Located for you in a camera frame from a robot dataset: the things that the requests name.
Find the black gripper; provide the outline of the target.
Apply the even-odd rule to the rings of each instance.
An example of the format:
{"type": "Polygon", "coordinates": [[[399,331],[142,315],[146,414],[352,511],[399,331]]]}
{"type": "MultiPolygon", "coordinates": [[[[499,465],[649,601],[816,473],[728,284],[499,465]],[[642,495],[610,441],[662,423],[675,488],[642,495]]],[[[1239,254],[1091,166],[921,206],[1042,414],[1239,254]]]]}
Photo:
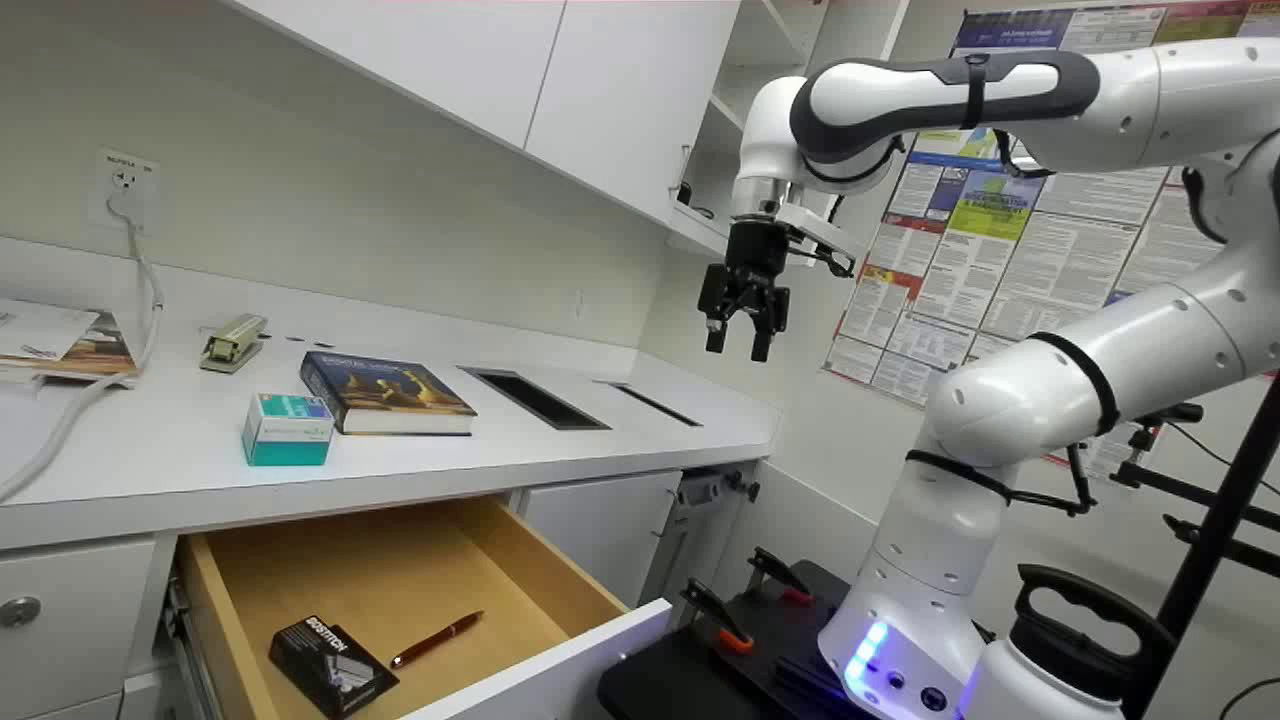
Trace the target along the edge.
{"type": "Polygon", "coordinates": [[[778,284],[790,258],[790,233],[773,221],[742,221],[728,254],[704,274],[698,308],[708,315],[708,351],[725,351],[728,320],[753,315],[753,360],[768,365],[778,327],[790,326],[790,292],[778,284]]]}

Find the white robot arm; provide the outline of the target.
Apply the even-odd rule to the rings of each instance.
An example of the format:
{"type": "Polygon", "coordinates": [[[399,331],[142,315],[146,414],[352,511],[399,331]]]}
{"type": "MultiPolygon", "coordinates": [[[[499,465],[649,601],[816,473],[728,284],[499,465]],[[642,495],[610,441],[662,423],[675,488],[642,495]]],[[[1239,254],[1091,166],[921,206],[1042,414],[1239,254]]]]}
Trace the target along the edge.
{"type": "Polygon", "coordinates": [[[749,315],[778,336],[784,259],[846,254],[796,194],[856,190],[926,128],[1004,133],[1048,173],[1177,168],[1222,244],[1179,282],[949,371],[846,603],[816,633],[839,700],[880,720],[1048,720],[1081,697],[1042,670],[998,671],[970,601],[1023,462],[1277,365],[1280,41],[848,55],[768,80],[746,122],[728,254],[699,288],[708,331],[749,315]]]}

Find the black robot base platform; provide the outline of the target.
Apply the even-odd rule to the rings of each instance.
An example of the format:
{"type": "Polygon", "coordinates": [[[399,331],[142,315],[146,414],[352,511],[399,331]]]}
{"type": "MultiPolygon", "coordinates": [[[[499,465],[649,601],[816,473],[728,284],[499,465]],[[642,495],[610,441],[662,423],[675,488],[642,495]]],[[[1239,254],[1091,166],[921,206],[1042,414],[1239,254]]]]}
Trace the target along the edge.
{"type": "Polygon", "coordinates": [[[742,597],[687,583],[691,619],[602,675],[610,720],[872,720],[816,652],[848,583],[768,547],[749,563],[742,597]]]}

